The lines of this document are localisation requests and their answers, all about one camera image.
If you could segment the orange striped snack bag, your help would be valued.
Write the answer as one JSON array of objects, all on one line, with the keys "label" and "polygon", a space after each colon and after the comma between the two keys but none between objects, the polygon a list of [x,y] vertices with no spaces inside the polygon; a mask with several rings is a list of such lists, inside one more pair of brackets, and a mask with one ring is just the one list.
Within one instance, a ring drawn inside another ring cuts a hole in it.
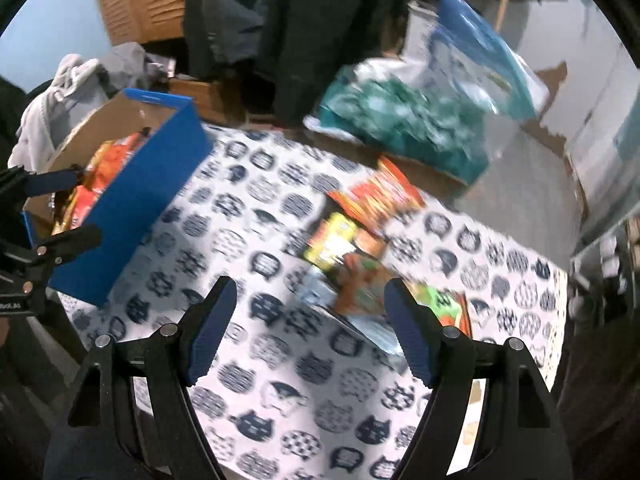
[{"label": "orange striped snack bag", "polygon": [[424,207],[419,190],[387,157],[378,159],[378,169],[366,180],[345,192],[332,190],[328,196],[349,218],[375,234],[381,234],[386,223],[398,214]]}]

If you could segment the brown cardboard box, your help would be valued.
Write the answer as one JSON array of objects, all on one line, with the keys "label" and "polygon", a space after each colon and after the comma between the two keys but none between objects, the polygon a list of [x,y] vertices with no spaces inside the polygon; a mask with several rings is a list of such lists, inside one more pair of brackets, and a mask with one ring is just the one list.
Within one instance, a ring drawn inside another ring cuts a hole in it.
[{"label": "brown cardboard box", "polygon": [[246,123],[247,112],[240,95],[226,82],[172,78],[168,81],[168,89],[172,94],[190,98],[206,122],[226,127],[239,127]]}]

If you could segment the orange green seaweed cracker bag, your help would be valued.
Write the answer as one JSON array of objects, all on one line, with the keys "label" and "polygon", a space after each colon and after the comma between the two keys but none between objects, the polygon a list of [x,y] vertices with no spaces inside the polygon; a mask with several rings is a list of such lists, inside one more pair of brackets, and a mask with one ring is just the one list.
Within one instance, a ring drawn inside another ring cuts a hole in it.
[{"label": "orange green seaweed cracker bag", "polygon": [[411,281],[383,266],[378,260],[351,252],[336,270],[337,298],[331,310],[343,318],[366,318],[387,321],[392,312],[387,289],[402,292],[401,300],[412,298],[422,308],[430,309],[441,326],[454,326],[472,337],[468,302],[463,292],[438,288],[427,282]]}]

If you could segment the white fleece blanket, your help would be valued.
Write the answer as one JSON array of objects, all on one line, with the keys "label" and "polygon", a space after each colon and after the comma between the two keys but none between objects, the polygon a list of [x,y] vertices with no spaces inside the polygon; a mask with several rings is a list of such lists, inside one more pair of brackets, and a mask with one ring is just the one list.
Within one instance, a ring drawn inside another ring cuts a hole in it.
[{"label": "white fleece blanket", "polygon": [[47,88],[25,108],[8,167],[37,172],[46,168],[70,133],[108,101],[102,75],[97,58],[65,55]]}]

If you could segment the dark hanging jackets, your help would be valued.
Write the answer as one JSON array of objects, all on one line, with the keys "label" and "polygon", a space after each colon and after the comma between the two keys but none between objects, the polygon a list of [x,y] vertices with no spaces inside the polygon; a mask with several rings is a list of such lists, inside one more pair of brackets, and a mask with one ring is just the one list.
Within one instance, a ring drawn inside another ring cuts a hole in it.
[{"label": "dark hanging jackets", "polygon": [[186,0],[189,73],[232,76],[252,113],[299,125],[336,73],[383,51],[406,0]]}]

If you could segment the blue cardboard box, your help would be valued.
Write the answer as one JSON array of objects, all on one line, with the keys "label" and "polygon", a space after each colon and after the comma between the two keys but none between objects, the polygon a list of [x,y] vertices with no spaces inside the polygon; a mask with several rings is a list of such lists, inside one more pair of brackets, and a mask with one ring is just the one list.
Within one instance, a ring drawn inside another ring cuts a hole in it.
[{"label": "blue cardboard box", "polygon": [[79,300],[104,304],[142,237],[213,148],[193,100],[125,89],[90,114],[60,145],[43,170],[85,166],[100,145],[145,127],[149,140],[92,207],[86,222],[102,231],[102,244],[57,266],[49,287]]}]

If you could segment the black yellow snack bag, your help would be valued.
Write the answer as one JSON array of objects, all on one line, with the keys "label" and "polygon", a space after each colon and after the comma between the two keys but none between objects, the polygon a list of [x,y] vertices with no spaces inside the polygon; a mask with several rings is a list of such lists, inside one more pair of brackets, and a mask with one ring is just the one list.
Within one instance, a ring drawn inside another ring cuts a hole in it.
[{"label": "black yellow snack bag", "polygon": [[334,211],[320,220],[308,240],[303,258],[328,280],[336,281],[352,255],[380,260],[386,247],[383,237],[371,234],[346,214]]}]

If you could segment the blue ziplock bag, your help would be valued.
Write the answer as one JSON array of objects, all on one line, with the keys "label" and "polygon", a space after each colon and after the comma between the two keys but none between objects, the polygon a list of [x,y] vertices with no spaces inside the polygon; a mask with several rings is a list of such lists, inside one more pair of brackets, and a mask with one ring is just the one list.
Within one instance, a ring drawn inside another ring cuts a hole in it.
[{"label": "blue ziplock bag", "polygon": [[484,112],[526,122],[548,101],[548,87],[524,58],[464,0],[439,0],[428,52],[432,74]]}]

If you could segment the cat pattern tablecloth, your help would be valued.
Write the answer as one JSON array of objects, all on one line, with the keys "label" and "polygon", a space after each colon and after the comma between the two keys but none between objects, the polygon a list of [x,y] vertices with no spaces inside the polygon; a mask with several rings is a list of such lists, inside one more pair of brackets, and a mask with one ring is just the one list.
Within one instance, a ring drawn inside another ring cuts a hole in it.
[{"label": "cat pattern tablecloth", "polygon": [[[387,479],[430,390],[385,321],[332,312],[336,281],[303,258],[326,196],[370,170],[281,133],[209,127],[213,148],[94,306],[61,301],[83,342],[131,340],[176,322],[223,275],[238,288],[208,373],[189,391],[233,479]],[[567,275],[439,200],[392,220],[381,262],[463,292],[472,336],[526,344],[545,382],[559,365]]]}]

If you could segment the orange chip bag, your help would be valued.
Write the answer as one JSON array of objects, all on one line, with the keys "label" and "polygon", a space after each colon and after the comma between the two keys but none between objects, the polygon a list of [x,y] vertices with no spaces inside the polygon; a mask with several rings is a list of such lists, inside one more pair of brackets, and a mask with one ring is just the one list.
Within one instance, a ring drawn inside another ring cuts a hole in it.
[{"label": "orange chip bag", "polygon": [[52,195],[53,235],[77,229],[85,222],[93,206],[150,135],[151,129],[144,127],[100,145],[82,170],[79,184],[73,191]]}]

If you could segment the green plastic bag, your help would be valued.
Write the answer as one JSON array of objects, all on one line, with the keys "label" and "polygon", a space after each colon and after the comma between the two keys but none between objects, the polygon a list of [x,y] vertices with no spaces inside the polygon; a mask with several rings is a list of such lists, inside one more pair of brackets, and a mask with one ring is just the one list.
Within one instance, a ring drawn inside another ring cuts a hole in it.
[{"label": "green plastic bag", "polygon": [[318,126],[471,184],[489,166],[484,112],[450,89],[421,89],[425,74],[423,63],[400,58],[345,66],[320,100]]}]

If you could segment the grey clothing pile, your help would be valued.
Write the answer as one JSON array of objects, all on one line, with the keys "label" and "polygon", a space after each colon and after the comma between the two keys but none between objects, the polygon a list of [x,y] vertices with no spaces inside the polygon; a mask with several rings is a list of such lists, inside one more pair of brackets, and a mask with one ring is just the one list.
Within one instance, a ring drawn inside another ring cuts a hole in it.
[{"label": "grey clothing pile", "polygon": [[122,89],[165,91],[175,76],[174,58],[146,52],[141,44],[126,42],[100,58],[100,81],[108,96]]}]

